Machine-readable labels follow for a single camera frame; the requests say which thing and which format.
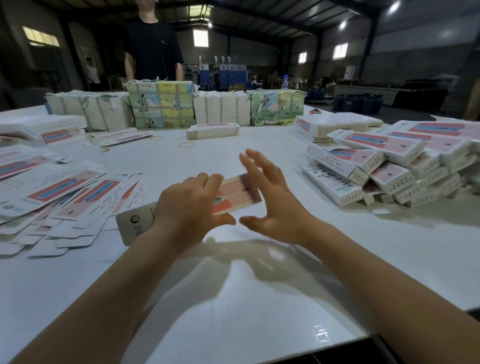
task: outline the right hand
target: right hand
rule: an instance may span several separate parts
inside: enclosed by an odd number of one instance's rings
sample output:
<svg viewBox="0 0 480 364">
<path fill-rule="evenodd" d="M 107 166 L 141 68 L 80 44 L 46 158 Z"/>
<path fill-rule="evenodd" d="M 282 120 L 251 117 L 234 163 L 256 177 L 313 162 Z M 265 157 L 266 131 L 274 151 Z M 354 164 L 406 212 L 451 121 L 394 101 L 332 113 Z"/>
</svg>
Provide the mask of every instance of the right hand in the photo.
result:
<svg viewBox="0 0 480 364">
<path fill-rule="evenodd" d="M 240 224 L 269 238 L 306 246 L 319 231 L 331 225 L 308 212 L 288 189 L 282 170 L 260 152 L 247 149 L 240 162 L 265 199 L 267 216 L 243 216 Z"/>
</svg>

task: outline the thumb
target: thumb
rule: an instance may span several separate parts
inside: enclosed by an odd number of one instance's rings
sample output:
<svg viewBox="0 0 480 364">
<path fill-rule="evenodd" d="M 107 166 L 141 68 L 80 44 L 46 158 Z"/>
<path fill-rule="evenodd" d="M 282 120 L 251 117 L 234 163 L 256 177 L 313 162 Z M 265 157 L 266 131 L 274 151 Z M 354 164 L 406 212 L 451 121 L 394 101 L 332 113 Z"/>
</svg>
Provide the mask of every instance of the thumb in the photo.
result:
<svg viewBox="0 0 480 364">
<path fill-rule="evenodd" d="M 235 225 L 237 223 L 230 214 L 213 215 L 212 217 L 214 228 L 222 225 Z"/>
<path fill-rule="evenodd" d="M 255 216 L 242 216 L 239 221 L 240 224 L 246 226 L 248 229 L 262 234 L 267 217 L 258 218 Z"/>
</svg>

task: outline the left hand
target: left hand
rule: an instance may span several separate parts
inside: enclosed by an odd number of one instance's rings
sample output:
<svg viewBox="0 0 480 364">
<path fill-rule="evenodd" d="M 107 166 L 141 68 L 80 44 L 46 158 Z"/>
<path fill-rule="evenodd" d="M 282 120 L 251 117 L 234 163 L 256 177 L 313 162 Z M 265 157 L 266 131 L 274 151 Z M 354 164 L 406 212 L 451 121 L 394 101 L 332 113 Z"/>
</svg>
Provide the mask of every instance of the left hand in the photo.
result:
<svg viewBox="0 0 480 364">
<path fill-rule="evenodd" d="M 198 244 L 211 230 L 235 225 L 230 214 L 212 215 L 223 181 L 221 174 L 200 173 L 165 189 L 158 199 L 155 221 L 148 234 L 172 244 L 178 255 Z"/>
</svg>

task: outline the ceiling light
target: ceiling light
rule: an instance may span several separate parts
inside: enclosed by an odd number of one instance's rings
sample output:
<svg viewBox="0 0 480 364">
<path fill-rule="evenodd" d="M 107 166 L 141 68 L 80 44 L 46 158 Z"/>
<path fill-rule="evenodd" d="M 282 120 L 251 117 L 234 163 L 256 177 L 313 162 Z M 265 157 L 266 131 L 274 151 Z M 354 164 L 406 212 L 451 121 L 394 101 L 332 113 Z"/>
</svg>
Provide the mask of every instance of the ceiling light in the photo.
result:
<svg viewBox="0 0 480 364">
<path fill-rule="evenodd" d="M 395 1 L 392 6 L 390 6 L 390 8 L 388 9 L 388 15 L 391 15 L 393 13 L 395 13 L 398 8 L 400 7 L 400 2 L 399 1 Z"/>
</svg>

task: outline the sleeve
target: sleeve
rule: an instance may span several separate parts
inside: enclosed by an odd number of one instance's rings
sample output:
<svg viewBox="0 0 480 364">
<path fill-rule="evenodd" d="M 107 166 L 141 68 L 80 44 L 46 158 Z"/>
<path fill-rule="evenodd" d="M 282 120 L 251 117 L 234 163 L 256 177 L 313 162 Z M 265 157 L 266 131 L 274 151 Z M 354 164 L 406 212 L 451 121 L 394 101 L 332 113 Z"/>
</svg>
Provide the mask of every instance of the sleeve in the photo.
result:
<svg viewBox="0 0 480 364">
<path fill-rule="evenodd" d="M 171 28 L 171 37 L 170 37 L 170 52 L 173 64 L 183 63 L 183 57 L 181 55 L 179 40 L 177 39 L 177 34 Z"/>
<path fill-rule="evenodd" d="M 132 39 L 125 28 L 123 29 L 123 50 L 133 55 Z"/>
</svg>

